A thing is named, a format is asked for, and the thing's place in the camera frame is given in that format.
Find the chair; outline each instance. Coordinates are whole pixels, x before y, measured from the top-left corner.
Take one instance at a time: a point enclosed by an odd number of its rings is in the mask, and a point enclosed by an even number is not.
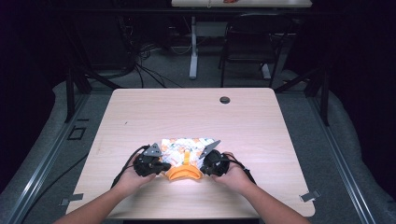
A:
[[[259,70],[266,63],[273,63],[269,87],[276,74],[277,61],[292,22],[283,16],[246,13],[232,18],[225,30],[225,42],[221,51],[221,87],[224,86],[224,70],[227,63],[257,63]]]

